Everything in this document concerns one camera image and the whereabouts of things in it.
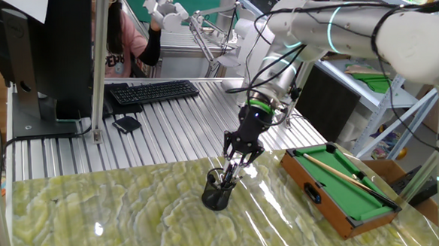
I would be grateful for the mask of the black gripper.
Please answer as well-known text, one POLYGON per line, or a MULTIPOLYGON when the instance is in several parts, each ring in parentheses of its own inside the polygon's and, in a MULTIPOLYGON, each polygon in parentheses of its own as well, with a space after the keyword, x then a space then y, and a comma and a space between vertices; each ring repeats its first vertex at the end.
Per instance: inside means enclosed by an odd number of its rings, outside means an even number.
POLYGON ((254 105, 243 106, 238 117, 240 125, 237 131, 224 131, 223 157, 231 160, 236 154, 241 155, 240 166, 253 163, 265 151, 258 137, 272 124, 273 114, 254 105))

